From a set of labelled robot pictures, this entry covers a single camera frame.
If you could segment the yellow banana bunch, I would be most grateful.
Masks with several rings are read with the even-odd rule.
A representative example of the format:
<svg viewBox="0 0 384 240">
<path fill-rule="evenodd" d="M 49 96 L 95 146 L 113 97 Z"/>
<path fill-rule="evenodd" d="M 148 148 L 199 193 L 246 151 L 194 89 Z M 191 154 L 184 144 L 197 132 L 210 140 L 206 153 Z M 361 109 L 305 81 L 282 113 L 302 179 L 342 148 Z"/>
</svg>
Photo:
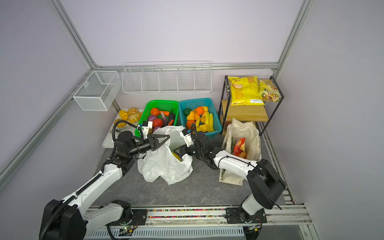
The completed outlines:
<svg viewBox="0 0 384 240">
<path fill-rule="evenodd" d="M 183 161 L 176 153 L 172 152 L 172 154 L 179 162 Z"/>
</svg>

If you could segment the white plastic grocery bag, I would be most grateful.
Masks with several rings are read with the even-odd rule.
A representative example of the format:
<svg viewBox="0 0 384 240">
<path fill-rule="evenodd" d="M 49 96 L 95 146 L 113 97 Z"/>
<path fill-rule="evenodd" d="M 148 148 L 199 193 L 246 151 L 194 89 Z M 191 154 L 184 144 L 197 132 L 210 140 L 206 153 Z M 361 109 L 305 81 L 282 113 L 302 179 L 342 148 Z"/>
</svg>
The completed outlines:
<svg viewBox="0 0 384 240">
<path fill-rule="evenodd" d="M 169 135 L 170 139 L 158 150 L 147 152 L 144 159 L 138 160 L 138 171 L 147 182 L 161 177 L 168 185 L 183 181 L 193 172 L 193 158 L 189 155 L 176 157 L 174 150 L 185 144 L 180 133 L 183 126 L 168 126 L 155 131 L 158 135 Z"/>
</svg>

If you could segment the red Lays chips bag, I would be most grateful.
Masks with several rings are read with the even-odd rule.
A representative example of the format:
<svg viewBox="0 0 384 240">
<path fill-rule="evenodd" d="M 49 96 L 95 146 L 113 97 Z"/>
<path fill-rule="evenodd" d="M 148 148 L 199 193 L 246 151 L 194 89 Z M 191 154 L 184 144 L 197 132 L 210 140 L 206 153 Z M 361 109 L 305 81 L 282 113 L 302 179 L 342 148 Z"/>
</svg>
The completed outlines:
<svg viewBox="0 0 384 240">
<path fill-rule="evenodd" d="M 245 146 L 246 146 L 246 138 L 239 139 L 234 145 L 233 155 L 242 159 L 246 159 L 247 153 L 246 153 Z"/>
</svg>

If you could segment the canvas tote bag floral print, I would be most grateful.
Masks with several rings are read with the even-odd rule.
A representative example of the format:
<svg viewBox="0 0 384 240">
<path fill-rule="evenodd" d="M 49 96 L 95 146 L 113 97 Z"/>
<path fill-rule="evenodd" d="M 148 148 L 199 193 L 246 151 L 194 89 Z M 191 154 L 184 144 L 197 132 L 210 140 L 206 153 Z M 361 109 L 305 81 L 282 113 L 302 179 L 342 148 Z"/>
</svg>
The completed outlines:
<svg viewBox="0 0 384 240">
<path fill-rule="evenodd" d="M 248 160 L 251 163 L 262 159 L 259 130 L 252 121 L 243 123 L 232 119 L 231 124 L 226 129 L 222 148 L 228 153 Z"/>
</svg>

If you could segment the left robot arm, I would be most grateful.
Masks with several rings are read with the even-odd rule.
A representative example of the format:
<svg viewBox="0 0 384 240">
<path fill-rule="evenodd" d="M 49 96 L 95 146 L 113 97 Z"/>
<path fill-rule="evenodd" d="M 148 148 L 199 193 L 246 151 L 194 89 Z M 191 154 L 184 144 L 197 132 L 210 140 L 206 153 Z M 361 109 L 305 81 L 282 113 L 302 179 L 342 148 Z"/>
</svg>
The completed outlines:
<svg viewBox="0 0 384 240">
<path fill-rule="evenodd" d="M 86 212 L 103 192 L 131 169 L 138 155 L 158 150 L 171 137 L 144 135 L 139 125 L 136 126 L 140 133 L 138 137 L 130 131 L 116 135 L 119 123 L 115 123 L 112 129 L 113 151 L 98 174 L 72 194 L 60 201 L 52 200 L 45 206 L 40 240 L 82 240 L 87 234 L 110 223 L 129 224 L 133 221 L 135 216 L 131 204 L 120 200 L 112 201 L 91 214 Z"/>
</svg>

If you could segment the red tomato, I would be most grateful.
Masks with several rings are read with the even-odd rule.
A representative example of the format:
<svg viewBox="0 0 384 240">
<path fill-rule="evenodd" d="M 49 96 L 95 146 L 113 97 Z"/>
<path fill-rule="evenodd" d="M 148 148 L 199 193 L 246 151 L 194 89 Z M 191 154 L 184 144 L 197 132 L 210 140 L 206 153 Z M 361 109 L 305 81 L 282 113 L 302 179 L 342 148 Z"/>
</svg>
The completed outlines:
<svg viewBox="0 0 384 240">
<path fill-rule="evenodd" d="M 163 127 L 163 124 L 164 124 L 162 119 L 154 119 L 152 122 L 153 122 L 153 128 L 157 128 L 157 127 L 161 128 Z"/>
</svg>

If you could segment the purple onion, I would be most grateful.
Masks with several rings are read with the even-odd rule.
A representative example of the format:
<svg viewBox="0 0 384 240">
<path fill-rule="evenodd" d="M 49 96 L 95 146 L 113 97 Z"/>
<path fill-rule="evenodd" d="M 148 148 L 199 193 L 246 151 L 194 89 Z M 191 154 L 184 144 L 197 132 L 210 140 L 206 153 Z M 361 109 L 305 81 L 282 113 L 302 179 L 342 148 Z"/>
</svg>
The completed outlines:
<svg viewBox="0 0 384 240">
<path fill-rule="evenodd" d="M 158 116 L 155 116 L 155 115 L 150 115 L 149 117 L 148 117 L 148 121 L 149 122 L 153 122 L 155 119 L 157 119 L 158 118 Z"/>
</svg>

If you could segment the green plastic basket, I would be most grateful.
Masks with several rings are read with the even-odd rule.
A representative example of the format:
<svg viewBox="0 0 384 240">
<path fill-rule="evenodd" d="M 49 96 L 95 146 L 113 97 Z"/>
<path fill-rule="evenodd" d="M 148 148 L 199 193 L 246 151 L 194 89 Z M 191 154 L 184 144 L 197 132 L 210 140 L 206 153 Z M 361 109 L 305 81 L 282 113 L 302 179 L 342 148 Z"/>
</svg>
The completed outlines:
<svg viewBox="0 0 384 240">
<path fill-rule="evenodd" d="M 153 100 L 148 102 L 139 120 L 139 125 L 142 126 L 143 122 L 148 121 L 150 115 L 158 116 L 158 119 L 162 120 L 165 117 L 168 124 L 173 123 L 176 126 L 179 117 L 179 103 L 170 100 Z"/>
</svg>

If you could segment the croissant bread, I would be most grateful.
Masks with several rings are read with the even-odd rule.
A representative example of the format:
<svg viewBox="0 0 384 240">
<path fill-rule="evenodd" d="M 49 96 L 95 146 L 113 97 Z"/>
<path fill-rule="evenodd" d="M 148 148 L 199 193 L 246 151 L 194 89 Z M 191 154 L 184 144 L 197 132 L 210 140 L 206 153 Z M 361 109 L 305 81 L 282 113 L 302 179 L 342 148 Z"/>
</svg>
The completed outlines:
<svg viewBox="0 0 384 240">
<path fill-rule="evenodd" d="M 114 121 L 114 126 L 116 126 L 118 129 L 124 128 L 126 125 L 126 122 L 124 122 L 122 119 L 117 119 Z"/>
</svg>

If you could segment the white bread tray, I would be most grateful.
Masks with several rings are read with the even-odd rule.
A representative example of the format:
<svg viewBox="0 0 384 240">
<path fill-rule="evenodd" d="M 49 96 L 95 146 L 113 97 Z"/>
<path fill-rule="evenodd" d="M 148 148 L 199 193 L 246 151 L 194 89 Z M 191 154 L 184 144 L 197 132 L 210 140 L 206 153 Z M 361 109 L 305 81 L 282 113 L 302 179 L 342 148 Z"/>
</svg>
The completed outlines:
<svg viewBox="0 0 384 240">
<path fill-rule="evenodd" d="M 107 133 L 107 135 L 106 135 L 106 137 L 105 137 L 105 139 L 104 139 L 104 141 L 103 141 L 102 147 L 103 147 L 104 149 L 112 149 L 112 148 L 114 147 L 114 142 L 113 142 L 113 139 L 112 139 L 112 129 L 113 129 L 115 120 L 120 119 L 120 118 L 121 118 L 121 117 L 120 117 L 120 114 L 117 113 L 117 115 L 116 115 L 115 119 L 112 121 L 111 126 L 110 126 L 110 129 L 109 129 L 109 131 L 108 131 L 108 133 Z M 130 131 L 130 132 L 132 132 L 133 134 L 135 134 L 135 130 L 136 130 L 136 128 L 133 128 L 133 127 L 130 127 L 130 126 L 126 126 L 126 127 L 124 127 L 122 130 L 117 128 L 117 129 L 116 129 L 116 137 L 117 137 L 121 132 L 123 132 L 123 131 Z"/>
</svg>

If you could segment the teal plastic basket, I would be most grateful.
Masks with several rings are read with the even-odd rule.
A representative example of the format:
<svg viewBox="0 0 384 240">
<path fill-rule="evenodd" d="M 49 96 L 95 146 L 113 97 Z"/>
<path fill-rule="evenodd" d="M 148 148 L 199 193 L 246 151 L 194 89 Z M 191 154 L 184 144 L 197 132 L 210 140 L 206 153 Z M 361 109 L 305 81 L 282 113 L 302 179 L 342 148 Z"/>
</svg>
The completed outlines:
<svg viewBox="0 0 384 240">
<path fill-rule="evenodd" d="M 209 138 L 219 135 L 223 130 L 214 103 L 210 98 L 181 101 L 179 102 L 179 112 L 183 127 L 186 127 L 187 120 L 194 120 L 197 130 L 202 131 Z"/>
</svg>

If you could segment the black wooden shelf rack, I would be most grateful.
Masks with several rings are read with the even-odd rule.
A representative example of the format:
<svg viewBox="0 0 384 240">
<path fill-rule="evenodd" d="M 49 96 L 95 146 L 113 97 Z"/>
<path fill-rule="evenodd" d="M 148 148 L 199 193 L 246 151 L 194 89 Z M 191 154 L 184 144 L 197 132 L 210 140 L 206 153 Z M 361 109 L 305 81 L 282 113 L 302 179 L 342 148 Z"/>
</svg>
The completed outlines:
<svg viewBox="0 0 384 240">
<path fill-rule="evenodd" d="M 219 123 L 225 129 L 232 118 L 243 122 L 262 122 L 262 136 L 285 96 L 271 76 L 268 80 L 225 76 L 219 107 Z"/>
</svg>

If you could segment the small yellow snack bag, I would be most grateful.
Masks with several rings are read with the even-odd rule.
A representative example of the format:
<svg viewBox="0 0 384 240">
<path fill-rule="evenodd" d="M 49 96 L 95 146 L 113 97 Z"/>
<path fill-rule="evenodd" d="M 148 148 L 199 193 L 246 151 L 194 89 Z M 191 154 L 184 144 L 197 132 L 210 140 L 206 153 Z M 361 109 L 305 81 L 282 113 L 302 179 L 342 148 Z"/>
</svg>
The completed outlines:
<svg viewBox="0 0 384 240">
<path fill-rule="evenodd" d="M 271 100 L 275 103 L 278 103 L 281 100 L 281 94 L 277 87 L 260 80 L 259 84 L 259 94 L 268 100 Z"/>
</svg>

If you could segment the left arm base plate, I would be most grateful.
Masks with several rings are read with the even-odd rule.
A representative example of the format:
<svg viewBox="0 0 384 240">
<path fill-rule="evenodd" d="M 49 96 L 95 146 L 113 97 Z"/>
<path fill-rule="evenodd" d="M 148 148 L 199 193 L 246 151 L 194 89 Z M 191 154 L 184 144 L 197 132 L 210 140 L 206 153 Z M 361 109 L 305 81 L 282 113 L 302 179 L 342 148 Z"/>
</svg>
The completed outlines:
<svg viewBox="0 0 384 240">
<path fill-rule="evenodd" d="M 131 209 L 128 219 L 121 217 L 110 226 L 144 226 L 146 224 L 148 209 Z"/>
</svg>

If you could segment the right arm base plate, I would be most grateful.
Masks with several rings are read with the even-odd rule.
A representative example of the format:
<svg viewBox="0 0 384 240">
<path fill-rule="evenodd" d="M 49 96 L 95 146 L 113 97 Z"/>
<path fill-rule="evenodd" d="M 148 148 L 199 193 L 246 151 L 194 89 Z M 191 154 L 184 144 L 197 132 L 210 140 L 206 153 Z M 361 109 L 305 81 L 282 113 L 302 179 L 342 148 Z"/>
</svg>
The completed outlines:
<svg viewBox="0 0 384 240">
<path fill-rule="evenodd" d="M 245 210 L 238 208 L 226 208 L 225 218 L 228 224 L 264 224 L 267 218 L 264 209 L 250 215 Z"/>
</svg>

